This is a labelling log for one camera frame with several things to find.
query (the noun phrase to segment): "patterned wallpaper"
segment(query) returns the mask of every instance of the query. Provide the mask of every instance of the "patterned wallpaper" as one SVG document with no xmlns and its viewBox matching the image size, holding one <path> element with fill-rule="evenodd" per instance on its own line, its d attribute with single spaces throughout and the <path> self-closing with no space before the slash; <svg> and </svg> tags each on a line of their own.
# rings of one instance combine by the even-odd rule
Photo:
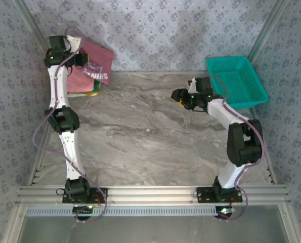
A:
<svg viewBox="0 0 301 243">
<path fill-rule="evenodd" d="M 301 0 L 290 0 L 254 67 L 270 97 L 256 111 L 301 224 Z"/>
<path fill-rule="evenodd" d="M 247 56 L 274 0 L 25 0 L 45 37 L 75 25 L 114 51 L 112 69 L 205 70 Z"/>
<path fill-rule="evenodd" d="M 43 53 L 12 1 L 0 2 L 0 240 L 35 159 L 31 136 L 49 100 Z"/>
</svg>

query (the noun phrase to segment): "teal plastic basket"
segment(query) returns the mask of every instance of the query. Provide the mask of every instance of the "teal plastic basket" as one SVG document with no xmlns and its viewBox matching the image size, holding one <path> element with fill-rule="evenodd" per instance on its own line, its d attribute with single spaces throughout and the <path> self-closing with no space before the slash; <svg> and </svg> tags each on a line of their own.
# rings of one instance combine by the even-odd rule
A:
<svg viewBox="0 0 301 243">
<path fill-rule="evenodd" d="M 268 101 L 268 95 L 246 57 L 216 57 L 206 61 L 208 73 L 217 76 L 229 92 L 227 103 L 234 109 L 253 108 Z M 225 89 L 210 77 L 215 94 L 226 96 Z"/>
</svg>

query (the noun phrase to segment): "marble floor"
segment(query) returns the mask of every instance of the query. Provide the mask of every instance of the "marble floor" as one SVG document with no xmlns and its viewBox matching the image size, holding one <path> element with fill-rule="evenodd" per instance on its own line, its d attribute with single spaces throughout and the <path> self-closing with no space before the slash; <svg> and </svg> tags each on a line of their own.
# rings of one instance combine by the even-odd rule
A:
<svg viewBox="0 0 301 243">
<path fill-rule="evenodd" d="M 97 96 L 70 98 L 80 119 L 78 140 L 87 176 L 103 186 L 212 184 L 228 161 L 227 131 L 214 117 L 170 99 L 192 77 L 113 74 Z M 54 132 L 49 148 L 62 150 Z M 62 185 L 65 180 L 64 159 L 46 153 L 35 182 Z M 241 183 L 269 183 L 267 164 L 248 170 Z"/>
</svg>

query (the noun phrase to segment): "pink cloth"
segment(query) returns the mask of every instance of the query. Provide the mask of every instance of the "pink cloth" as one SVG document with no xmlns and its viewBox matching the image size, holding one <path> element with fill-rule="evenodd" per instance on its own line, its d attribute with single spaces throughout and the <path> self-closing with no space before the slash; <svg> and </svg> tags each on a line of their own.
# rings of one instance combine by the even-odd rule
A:
<svg viewBox="0 0 301 243">
<path fill-rule="evenodd" d="M 80 51 L 89 55 L 89 61 L 84 67 L 73 66 L 72 74 L 67 78 L 67 92 L 89 92 L 94 88 L 94 79 L 108 85 L 114 53 L 87 40 Z"/>
</svg>

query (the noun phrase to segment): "purple cable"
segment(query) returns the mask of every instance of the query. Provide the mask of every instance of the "purple cable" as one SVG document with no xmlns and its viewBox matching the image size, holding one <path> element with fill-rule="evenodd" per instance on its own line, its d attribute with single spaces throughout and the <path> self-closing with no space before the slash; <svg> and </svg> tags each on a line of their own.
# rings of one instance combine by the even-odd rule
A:
<svg viewBox="0 0 301 243">
<path fill-rule="evenodd" d="M 245 192 L 244 189 L 242 189 L 241 187 L 238 186 L 238 183 L 239 183 L 239 180 L 240 178 L 243 176 L 243 174 L 245 173 L 245 171 L 250 168 L 250 167 L 253 167 L 253 166 L 258 166 L 261 161 L 263 161 L 263 157 L 265 155 L 265 144 L 264 144 L 264 141 L 263 141 L 263 138 L 262 136 L 260 135 L 260 133 L 257 131 L 257 129 L 249 122 L 247 121 L 246 119 L 242 118 L 241 116 L 239 116 L 237 113 L 235 113 L 233 110 L 231 110 L 228 105 L 226 105 L 226 100 L 229 98 L 229 92 L 227 90 L 227 87 L 226 85 L 222 82 L 222 80 L 220 78 L 218 78 L 217 76 L 213 76 L 213 75 L 208 75 L 209 77 L 213 77 L 215 78 L 216 80 L 219 81 L 219 83 L 223 86 L 223 88 L 225 89 L 226 91 L 226 97 L 223 98 L 223 101 L 222 101 L 222 105 L 223 107 L 227 110 L 227 112 L 229 112 L 231 115 L 233 115 L 234 117 L 238 118 L 239 120 L 241 120 L 242 122 L 246 123 L 253 131 L 254 133 L 257 135 L 260 143 L 261 143 L 261 147 L 262 147 L 262 156 L 259 158 L 259 160 L 255 163 L 255 164 L 251 164 L 251 165 L 246 165 L 243 170 L 239 173 L 239 175 L 236 177 L 235 179 L 235 188 L 238 190 L 238 191 L 241 191 L 244 195 L 245 195 L 245 198 L 246 198 L 246 204 L 245 204 L 245 208 L 244 210 L 241 212 L 241 214 L 239 214 L 236 218 L 233 218 L 233 219 L 228 219 L 228 220 L 236 220 L 236 219 L 239 219 L 240 217 L 242 217 L 248 207 L 248 195 L 247 193 Z"/>
<path fill-rule="evenodd" d="M 36 136 L 37 136 L 37 134 L 38 134 L 38 132 L 39 132 L 39 130 L 42 128 L 42 126 L 47 122 L 47 120 L 48 120 L 48 118 L 54 113 L 54 111 L 56 110 L 56 108 L 57 108 L 57 104 L 59 103 L 59 100 L 58 100 L 58 94 L 57 94 L 57 80 L 58 80 L 58 78 L 57 78 L 57 75 L 58 75 L 58 72 L 59 72 L 59 69 L 60 69 L 60 67 L 61 66 L 63 66 L 69 59 L 71 59 L 78 51 L 79 51 L 79 49 L 82 47 L 82 45 L 83 45 L 83 34 L 80 32 L 80 30 L 78 29 L 78 28 L 76 28 L 75 26 L 70 26 L 70 27 L 68 27 L 67 29 L 66 29 L 66 31 L 65 31 L 65 35 L 67 35 L 67 32 L 68 32 L 68 30 L 69 29 L 71 29 L 71 28 L 74 28 L 74 29 L 76 29 L 80 34 L 81 34 L 81 42 L 80 42 L 80 45 L 79 45 L 79 47 L 77 48 L 77 50 L 75 51 L 75 52 L 73 52 L 68 58 L 66 58 L 64 61 L 62 61 L 59 65 L 58 65 L 58 67 L 57 67 L 57 69 L 56 69 L 56 71 L 55 71 L 55 77 L 54 77 L 54 82 L 55 82 L 55 84 L 54 84 L 54 86 L 55 86 L 55 106 L 54 106 L 54 108 L 49 112 L 49 114 L 42 120 L 42 122 L 39 124 L 39 126 L 37 127 L 37 129 L 34 131 L 34 133 L 33 133 L 33 136 L 32 136 L 32 141 L 33 141 L 33 144 L 38 148 L 38 149 L 40 149 L 40 150 L 44 150 L 44 151 L 47 151 L 47 152 L 53 152 L 53 153 L 57 153 L 57 154 L 60 154 L 60 155 L 62 155 L 68 162 L 69 162 L 69 164 L 83 177 L 83 178 L 85 178 L 86 180 L 88 180 L 93 186 L 95 186 L 99 191 L 100 191 L 100 193 L 102 194 L 102 196 L 103 196 L 103 198 L 104 198 L 104 202 L 105 202 L 105 205 L 104 205 L 104 209 L 103 209 L 103 211 L 101 212 L 101 214 L 99 215 L 99 216 L 97 216 L 96 218 L 94 218 L 94 219 L 92 219 L 92 220 L 88 220 L 88 221 L 86 221 L 86 220 L 79 220 L 78 219 L 78 214 L 81 212 L 81 211 L 78 211 L 78 212 L 76 212 L 76 214 L 75 214 L 75 218 L 76 218 L 76 220 L 77 220 L 77 222 L 80 222 L 80 223 L 90 223 L 90 222 L 94 222 L 94 221 L 96 221 L 96 220 L 98 220 L 98 219 L 100 219 L 103 215 L 104 215 L 104 213 L 106 212 L 106 208 L 107 208 L 107 204 L 108 204 L 108 202 L 107 202 L 107 198 L 106 198 L 106 195 L 105 195 L 105 193 L 102 191 L 102 189 L 98 186 L 98 185 L 96 185 L 95 183 L 94 183 L 94 181 L 93 180 L 91 180 L 89 177 L 87 177 L 86 175 L 84 175 L 80 170 L 79 170 L 79 168 L 77 168 L 75 165 L 74 165 L 74 163 L 63 153 L 63 152 L 59 152 L 59 151 L 57 151 L 57 150 L 54 150 L 54 149 L 48 149 L 48 148 L 43 148 L 43 147 L 41 147 L 41 146 L 39 146 L 38 145 L 38 143 L 36 142 Z"/>
</svg>

